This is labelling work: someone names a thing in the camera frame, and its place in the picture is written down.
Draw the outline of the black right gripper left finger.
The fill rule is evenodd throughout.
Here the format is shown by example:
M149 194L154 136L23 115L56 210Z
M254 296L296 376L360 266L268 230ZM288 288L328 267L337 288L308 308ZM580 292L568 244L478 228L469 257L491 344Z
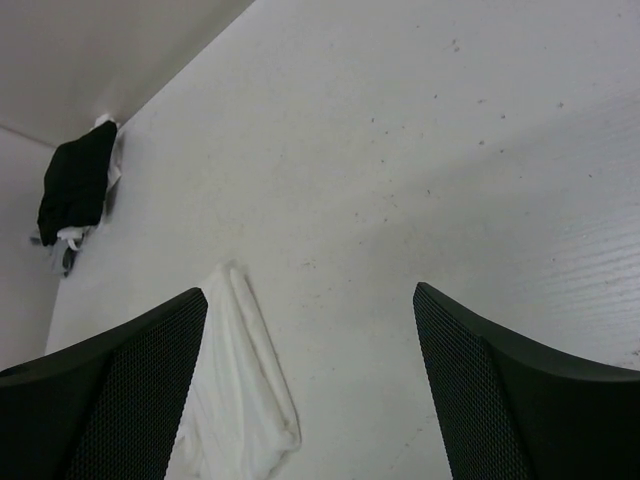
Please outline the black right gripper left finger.
M116 328L1 373L4 479L162 479L208 303L191 288Z

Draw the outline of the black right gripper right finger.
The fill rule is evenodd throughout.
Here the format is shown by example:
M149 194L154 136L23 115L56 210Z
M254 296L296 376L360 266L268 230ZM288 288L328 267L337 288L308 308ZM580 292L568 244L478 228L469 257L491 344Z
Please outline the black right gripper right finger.
M638 371L541 344L427 283L413 308L453 478L638 478Z

